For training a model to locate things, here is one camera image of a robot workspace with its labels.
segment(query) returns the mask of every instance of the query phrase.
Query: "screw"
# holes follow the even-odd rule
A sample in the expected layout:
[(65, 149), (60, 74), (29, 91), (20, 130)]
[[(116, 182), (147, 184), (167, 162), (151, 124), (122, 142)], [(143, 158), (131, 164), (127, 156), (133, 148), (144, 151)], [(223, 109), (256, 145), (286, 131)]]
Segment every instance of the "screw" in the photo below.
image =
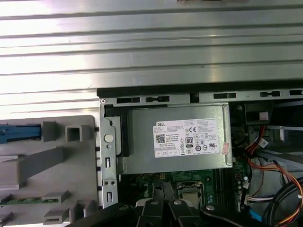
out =
[(119, 208), (119, 210), (127, 210), (128, 206), (122, 206)]
[(176, 200), (176, 201), (174, 201), (174, 204), (175, 204), (175, 205), (181, 205), (182, 202), (181, 202), (180, 200)]
[(212, 206), (212, 205), (206, 206), (206, 209), (207, 209), (207, 210), (210, 210), (210, 211), (215, 210), (214, 206)]

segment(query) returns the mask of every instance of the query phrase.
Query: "orange wire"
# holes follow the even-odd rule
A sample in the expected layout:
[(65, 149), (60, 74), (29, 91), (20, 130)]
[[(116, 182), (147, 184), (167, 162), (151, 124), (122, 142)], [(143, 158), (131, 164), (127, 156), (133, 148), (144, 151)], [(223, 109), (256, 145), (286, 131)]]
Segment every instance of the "orange wire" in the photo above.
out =
[[(291, 173), (285, 171), (282, 167), (276, 166), (275, 164), (268, 164), (266, 166), (258, 166), (256, 164), (252, 163), (252, 161), (250, 159), (248, 159), (248, 163), (251, 167), (253, 167), (255, 169), (259, 169), (259, 170), (263, 170), (263, 171), (277, 170), (277, 171), (281, 172), (282, 174), (286, 175), (287, 178), (297, 186), (301, 196), (303, 196), (303, 190), (302, 190), (300, 183), (297, 181), (297, 179)], [(301, 199), (300, 206), (301, 207), (303, 206), (303, 199)], [(291, 222), (293, 220), (293, 218), (295, 218), (295, 216), (299, 212), (300, 212), (300, 207), (298, 207), (292, 215), (290, 215), (287, 218), (280, 221), (279, 224), (284, 224), (285, 222)]]

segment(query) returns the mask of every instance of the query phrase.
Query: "ventilation slot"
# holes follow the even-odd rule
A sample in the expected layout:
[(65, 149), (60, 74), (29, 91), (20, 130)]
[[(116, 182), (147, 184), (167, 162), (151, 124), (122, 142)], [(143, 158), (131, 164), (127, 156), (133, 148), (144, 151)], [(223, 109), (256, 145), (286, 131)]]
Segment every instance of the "ventilation slot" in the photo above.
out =
[(117, 98), (117, 104), (122, 103), (139, 103), (140, 97), (133, 97), (133, 98)]
[(152, 103), (154, 101), (159, 102), (159, 103), (163, 103), (163, 102), (169, 102), (170, 101), (170, 97), (169, 96), (159, 96), (157, 98), (148, 97), (148, 98), (145, 99), (145, 101), (147, 103)]
[(226, 99), (226, 98), (236, 98), (236, 93), (220, 93), (214, 94), (214, 99)]
[(273, 91), (273, 92), (260, 92), (260, 97), (280, 97), (280, 91)]
[(303, 95), (303, 90), (292, 90), (289, 91), (290, 96), (301, 96)]

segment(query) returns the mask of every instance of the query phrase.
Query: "metal bracket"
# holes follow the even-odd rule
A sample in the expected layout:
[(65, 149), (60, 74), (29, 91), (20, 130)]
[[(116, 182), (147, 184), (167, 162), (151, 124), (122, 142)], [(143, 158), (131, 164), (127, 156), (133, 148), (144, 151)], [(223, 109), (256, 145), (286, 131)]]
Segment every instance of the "metal bracket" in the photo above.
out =
[(104, 117), (104, 103), (100, 105), (100, 147), (102, 207), (107, 208), (118, 203), (117, 171), (116, 171), (116, 132), (111, 121)]

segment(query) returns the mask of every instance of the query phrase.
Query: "white label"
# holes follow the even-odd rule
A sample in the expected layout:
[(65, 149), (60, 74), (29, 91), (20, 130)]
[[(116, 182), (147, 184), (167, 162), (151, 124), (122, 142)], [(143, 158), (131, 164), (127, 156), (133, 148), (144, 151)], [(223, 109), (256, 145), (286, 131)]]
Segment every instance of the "white label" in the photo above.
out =
[(153, 139), (155, 157), (220, 153), (216, 119), (157, 122)]
[(268, 142), (265, 139), (263, 139), (263, 138), (260, 139), (260, 142), (259, 142), (260, 147), (265, 148), (267, 146), (267, 144), (268, 144)]

